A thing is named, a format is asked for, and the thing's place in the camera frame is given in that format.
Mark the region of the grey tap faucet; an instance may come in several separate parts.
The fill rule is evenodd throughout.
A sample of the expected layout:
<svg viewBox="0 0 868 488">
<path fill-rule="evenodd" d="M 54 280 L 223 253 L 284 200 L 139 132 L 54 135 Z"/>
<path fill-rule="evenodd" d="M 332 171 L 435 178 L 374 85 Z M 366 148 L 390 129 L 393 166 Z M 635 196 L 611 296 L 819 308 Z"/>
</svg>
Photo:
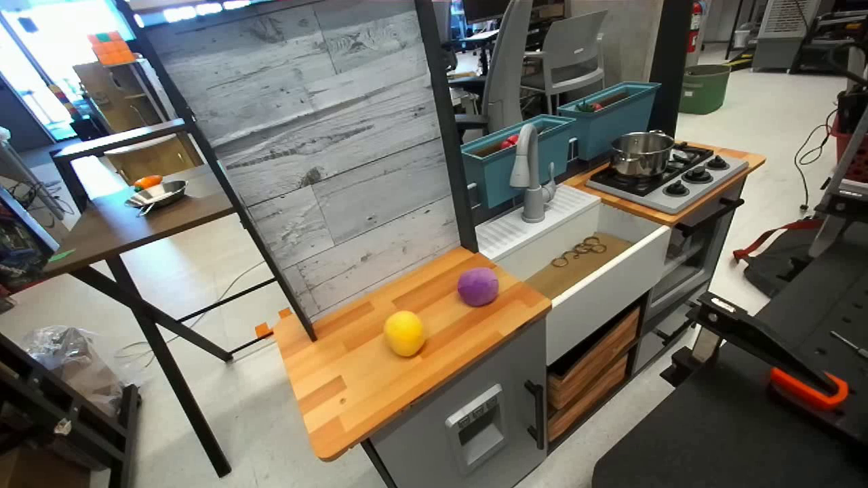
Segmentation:
<svg viewBox="0 0 868 488">
<path fill-rule="evenodd" d="M 541 178 L 541 132 L 535 123 L 524 123 L 515 142 L 515 162 L 509 184 L 524 192 L 524 223 L 542 223 L 557 196 L 557 182 Z"/>
</svg>

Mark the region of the purple ball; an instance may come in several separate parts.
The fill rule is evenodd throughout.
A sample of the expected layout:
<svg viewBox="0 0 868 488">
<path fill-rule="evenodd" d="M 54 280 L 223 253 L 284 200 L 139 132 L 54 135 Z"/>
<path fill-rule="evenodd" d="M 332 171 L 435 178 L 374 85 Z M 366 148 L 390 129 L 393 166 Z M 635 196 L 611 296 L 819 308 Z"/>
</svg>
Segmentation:
<svg viewBox="0 0 868 488">
<path fill-rule="evenodd" d="M 500 280 L 492 269 L 470 269 L 458 276 L 458 297 L 470 307 L 485 307 L 500 296 Z"/>
</svg>

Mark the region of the yellow ball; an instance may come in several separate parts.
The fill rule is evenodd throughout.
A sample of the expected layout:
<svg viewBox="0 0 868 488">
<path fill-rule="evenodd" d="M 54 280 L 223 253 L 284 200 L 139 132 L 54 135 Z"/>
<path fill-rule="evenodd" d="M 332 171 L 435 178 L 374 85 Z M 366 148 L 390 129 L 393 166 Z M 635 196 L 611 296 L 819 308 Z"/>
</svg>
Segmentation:
<svg viewBox="0 0 868 488">
<path fill-rule="evenodd" d="M 425 326 L 416 312 L 393 312 L 382 326 L 387 346 L 401 354 L 413 357 L 425 345 Z"/>
</svg>

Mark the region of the wooden countertop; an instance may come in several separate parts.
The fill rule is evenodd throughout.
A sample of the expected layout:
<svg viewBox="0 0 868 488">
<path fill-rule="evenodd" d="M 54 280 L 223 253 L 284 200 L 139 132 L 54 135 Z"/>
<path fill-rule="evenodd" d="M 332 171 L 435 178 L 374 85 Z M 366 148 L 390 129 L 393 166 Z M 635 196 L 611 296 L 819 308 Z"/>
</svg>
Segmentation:
<svg viewBox="0 0 868 488">
<path fill-rule="evenodd" d="M 340 457 L 547 308 L 494 260 L 450 250 L 321 316 L 315 337 L 281 312 L 275 341 L 313 453 Z"/>
</svg>

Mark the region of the white sink basin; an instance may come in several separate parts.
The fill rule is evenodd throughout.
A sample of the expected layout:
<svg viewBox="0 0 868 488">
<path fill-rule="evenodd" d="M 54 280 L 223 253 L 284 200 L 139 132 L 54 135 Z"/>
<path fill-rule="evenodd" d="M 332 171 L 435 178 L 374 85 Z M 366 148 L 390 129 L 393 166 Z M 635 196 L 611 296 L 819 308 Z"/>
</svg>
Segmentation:
<svg viewBox="0 0 868 488">
<path fill-rule="evenodd" d="M 557 363 L 665 274 L 671 227 L 561 184 L 542 223 L 513 209 L 478 226 L 479 253 L 551 297 L 545 363 Z"/>
</svg>

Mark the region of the grey wood backdrop panel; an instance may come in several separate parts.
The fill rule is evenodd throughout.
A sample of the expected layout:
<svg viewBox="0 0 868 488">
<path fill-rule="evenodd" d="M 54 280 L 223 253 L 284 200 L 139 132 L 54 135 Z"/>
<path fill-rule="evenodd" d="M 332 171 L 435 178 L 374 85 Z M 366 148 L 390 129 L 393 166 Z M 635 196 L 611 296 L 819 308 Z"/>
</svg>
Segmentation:
<svg viewBox="0 0 868 488">
<path fill-rule="evenodd" d="M 431 0 L 257 0 L 136 43 L 305 334 L 478 245 Z"/>
</svg>

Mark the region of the grey toy kitchen cabinet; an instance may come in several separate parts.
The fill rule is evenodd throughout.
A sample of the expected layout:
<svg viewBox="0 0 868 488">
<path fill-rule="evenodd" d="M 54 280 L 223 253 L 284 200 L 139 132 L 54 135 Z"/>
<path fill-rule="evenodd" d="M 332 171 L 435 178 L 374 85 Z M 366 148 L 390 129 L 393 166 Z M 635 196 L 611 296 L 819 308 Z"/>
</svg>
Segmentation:
<svg viewBox="0 0 868 488">
<path fill-rule="evenodd" d="M 366 438 L 390 488 L 513 488 L 547 453 L 545 322 Z"/>
</svg>

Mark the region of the wooden drawers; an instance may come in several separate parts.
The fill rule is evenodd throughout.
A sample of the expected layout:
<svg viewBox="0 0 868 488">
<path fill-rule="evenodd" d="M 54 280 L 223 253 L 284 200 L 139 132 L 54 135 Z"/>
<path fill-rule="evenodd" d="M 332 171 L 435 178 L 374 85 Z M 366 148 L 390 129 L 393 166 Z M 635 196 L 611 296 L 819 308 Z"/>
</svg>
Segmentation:
<svg viewBox="0 0 868 488">
<path fill-rule="evenodd" d="M 633 307 L 547 369 L 547 438 L 561 438 L 626 380 L 642 308 Z"/>
</svg>

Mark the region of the teal planter box far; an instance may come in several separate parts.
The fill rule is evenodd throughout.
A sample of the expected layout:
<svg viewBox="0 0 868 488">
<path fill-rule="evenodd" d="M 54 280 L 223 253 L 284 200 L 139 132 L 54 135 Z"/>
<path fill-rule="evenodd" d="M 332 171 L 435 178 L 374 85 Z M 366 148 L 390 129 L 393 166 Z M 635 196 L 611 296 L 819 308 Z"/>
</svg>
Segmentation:
<svg viewBox="0 0 868 488">
<path fill-rule="evenodd" d="M 597 161 L 633 129 L 646 129 L 656 100 L 656 81 L 622 81 L 557 108 L 572 123 L 581 161 Z"/>
</svg>

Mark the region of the steel cooking pot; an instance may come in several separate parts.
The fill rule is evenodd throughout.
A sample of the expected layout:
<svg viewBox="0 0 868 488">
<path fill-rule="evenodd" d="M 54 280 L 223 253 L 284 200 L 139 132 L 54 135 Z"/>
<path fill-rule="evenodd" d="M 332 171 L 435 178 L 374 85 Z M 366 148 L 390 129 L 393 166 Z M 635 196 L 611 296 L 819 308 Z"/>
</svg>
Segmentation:
<svg viewBox="0 0 868 488">
<path fill-rule="evenodd" d="M 671 161 L 673 138 L 663 129 L 633 129 L 611 143 L 611 166 L 622 175 L 654 178 Z"/>
</svg>

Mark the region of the grey office chair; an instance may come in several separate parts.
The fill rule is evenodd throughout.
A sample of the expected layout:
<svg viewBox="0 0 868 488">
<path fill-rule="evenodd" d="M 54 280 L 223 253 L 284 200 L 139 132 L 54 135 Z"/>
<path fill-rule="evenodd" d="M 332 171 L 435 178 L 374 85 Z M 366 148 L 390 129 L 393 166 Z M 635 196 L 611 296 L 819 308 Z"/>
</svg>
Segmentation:
<svg viewBox="0 0 868 488">
<path fill-rule="evenodd" d="M 542 91 L 545 108 L 557 110 L 561 94 L 606 85 L 600 59 L 606 11 L 558 18 L 547 28 L 541 70 L 524 79 L 524 89 Z"/>
</svg>

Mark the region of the white toy stove top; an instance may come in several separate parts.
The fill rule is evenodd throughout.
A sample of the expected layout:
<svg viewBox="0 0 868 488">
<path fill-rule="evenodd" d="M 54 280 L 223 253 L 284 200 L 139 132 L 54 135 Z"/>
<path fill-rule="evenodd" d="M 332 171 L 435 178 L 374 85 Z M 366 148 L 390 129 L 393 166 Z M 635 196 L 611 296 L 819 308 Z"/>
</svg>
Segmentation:
<svg viewBox="0 0 868 488">
<path fill-rule="evenodd" d="M 593 190 L 626 199 L 633 203 L 679 213 L 744 171 L 740 161 L 726 161 L 713 148 L 679 143 L 658 175 L 622 175 L 600 171 L 588 178 Z"/>
</svg>

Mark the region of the orange black clamp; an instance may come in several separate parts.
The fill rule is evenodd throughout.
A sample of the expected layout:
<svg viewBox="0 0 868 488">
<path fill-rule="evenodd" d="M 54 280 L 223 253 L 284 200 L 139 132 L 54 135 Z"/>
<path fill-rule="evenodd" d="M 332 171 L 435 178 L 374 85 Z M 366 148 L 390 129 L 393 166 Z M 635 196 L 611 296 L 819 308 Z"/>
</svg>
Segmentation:
<svg viewBox="0 0 868 488">
<path fill-rule="evenodd" d="M 836 413 L 848 402 L 848 383 L 823 371 L 805 354 L 794 353 L 771 326 L 721 296 L 698 297 L 694 321 L 771 365 L 768 380 L 790 399 L 819 413 Z"/>
</svg>

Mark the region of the green bucket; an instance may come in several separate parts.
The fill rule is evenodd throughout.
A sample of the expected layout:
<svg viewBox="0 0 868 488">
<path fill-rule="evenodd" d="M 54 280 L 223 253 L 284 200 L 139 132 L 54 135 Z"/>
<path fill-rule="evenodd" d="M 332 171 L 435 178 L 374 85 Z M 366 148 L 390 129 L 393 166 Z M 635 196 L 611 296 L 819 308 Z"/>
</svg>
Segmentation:
<svg viewBox="0 0 868 488">
<path fill-rule="evenodd" d="M 683 74 L 680 102 L 683 114 L 711 114 L 725 102 L 726 94 L 726 64 L 692 64 Z"/>
</svg>

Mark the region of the dark brown side table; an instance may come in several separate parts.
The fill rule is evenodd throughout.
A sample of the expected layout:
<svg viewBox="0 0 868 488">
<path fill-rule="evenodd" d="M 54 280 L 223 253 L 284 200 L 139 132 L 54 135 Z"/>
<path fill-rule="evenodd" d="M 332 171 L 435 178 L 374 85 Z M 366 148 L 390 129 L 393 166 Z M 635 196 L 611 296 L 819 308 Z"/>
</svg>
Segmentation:
<svg viewBox="0 0 868 488">
<path fill-rule="evenodd" d="M 71 274 L 92 291 L 119 300 L 139 322 L 161 371 L 166 373 L 192 434 L 199 437 L 216 478 L 230 472 L 230 461 L 223 453 L 207 415 L 200 413 L 177 357 L 169 349 L 161 327 L 177 334 L 192 346 L 230 363 L 237 349 L 226 349 L 216 341 L 200 337 L 188 326 L 188 316 L 170 316 L 161 307 L 150 303 L 136 287 L 123 254 L 153 242 L 192 230 L 199 226 L 223 220 L 237 211 L 229 190 L 220 184 L 216 171 L 203 162 L 191 167 L 184 175 L 184 192 L 170 203 L 161 200 L 153 211 L 130 203 L 130 192 L 119 190 L 104 199 L 90 199 L 73 162 L 81 156 L 97 156 L 111 148 L 155 142 L 162 135 L 191 135 L 192 125 L 188 119 L 170 119 L 161 125 L 146 125 L 125 132 L 100 135 L 92 142 L 75 142 L 52 155 L 64 190 L 71 192 L 79 220 L 73 230 L 54 247 L 47 260 L 43 274 Z"/>
</svg>

